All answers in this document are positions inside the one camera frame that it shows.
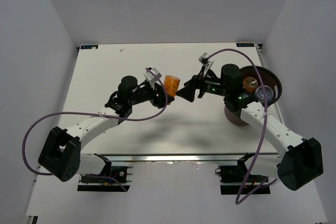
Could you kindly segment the orange bottle with patterned label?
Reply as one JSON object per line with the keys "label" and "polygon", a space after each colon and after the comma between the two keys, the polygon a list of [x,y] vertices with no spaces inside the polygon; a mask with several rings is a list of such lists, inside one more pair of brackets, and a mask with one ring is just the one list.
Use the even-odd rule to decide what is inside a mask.
{"label": "orange bottle with patterned label", "polygon": [[176,92],[178,91],[179,85],[180,85],[180,78],[172,76],[172,75],[166,75],[164,79],[164,87],[166,89],[166,92],[169,96],[175,97]]}

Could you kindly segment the orange bottle with barcode label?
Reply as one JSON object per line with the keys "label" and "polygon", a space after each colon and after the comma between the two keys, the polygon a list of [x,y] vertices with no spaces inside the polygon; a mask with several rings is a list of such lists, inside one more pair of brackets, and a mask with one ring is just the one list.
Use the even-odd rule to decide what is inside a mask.
{"label": "orange bottle with barcode label", "polygon": [[254,77],[246,77],[243,80],[243,88],[245,88],[250,93],[254,93],[258,86],[258,81]]}

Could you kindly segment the clear bottle with blue label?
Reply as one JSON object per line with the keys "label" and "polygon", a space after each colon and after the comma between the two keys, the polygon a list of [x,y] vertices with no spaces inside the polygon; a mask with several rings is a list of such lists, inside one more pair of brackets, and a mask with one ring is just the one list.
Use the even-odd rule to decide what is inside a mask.
{"label": "clear bottle with blue label", "polygon": [[274,92],[269,86],[259,86],[255,90],[255,96],[260,102],[269,102],[274,97]]}

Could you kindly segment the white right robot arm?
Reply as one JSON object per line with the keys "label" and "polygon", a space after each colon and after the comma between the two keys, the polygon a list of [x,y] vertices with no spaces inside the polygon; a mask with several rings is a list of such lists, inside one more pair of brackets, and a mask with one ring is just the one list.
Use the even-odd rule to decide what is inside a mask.
{"label": "white right robot arm", "polygon": [[282,88],[277,76],[266,68],[226,64],[220,77],[211,70],[201,69],[176,95],[189,102],[206,93],[223,97],[228,120],[253,127],[279,155],[277,158],[257,153],[245,155],[237,162],[238,177],[245,182],[255,175],[270,177],[290,190],[298,190],[323,174],[322,148],[315,138],[303,138],[266,112],[266,106],[280,97],[272,94],[274,87]]}

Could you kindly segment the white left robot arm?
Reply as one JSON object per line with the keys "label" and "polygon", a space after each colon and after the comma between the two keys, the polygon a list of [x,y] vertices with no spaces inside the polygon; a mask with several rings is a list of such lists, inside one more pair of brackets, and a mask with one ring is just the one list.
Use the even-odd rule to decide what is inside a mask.
{"label": "white left robot arm", "polygon": [[111,162],[102,155],[83,154],[81,151],[105,131],[128,120],[134,105],[147,101],[163,110],[174,98],[155,81],[138,83],[136,77],[123,77],[117,91],[97,115],[65,129],[57,126],[49,132],[38,158],[39,165],[62,182],[75,174],[93,175],[101,182],[108,180]]}

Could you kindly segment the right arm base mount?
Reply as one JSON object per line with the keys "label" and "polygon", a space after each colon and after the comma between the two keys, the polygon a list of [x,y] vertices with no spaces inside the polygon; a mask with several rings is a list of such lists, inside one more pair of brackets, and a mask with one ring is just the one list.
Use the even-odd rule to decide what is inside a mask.
{"label": "right arm base mount", "polygon": [[[233,165],[219,165],[215,169],[215,174],[219,176],[221,195],[238,194],[248,168],[245,165],[245,161],[252,159],[253,156],[253,153],[248,153],[237,160]],[[261,175],[250,174],[241,194],[246,195],[255,189],[265,178],[266,177]]]}

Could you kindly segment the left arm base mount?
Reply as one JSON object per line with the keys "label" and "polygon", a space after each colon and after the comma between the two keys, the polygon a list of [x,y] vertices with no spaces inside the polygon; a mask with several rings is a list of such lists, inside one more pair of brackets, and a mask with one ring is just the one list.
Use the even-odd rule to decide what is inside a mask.
{"label": "left arm base mount", "polygon": [[126,193],[132,182],[133,167],[99,154],[82,154],[77,174],[77,191]]}

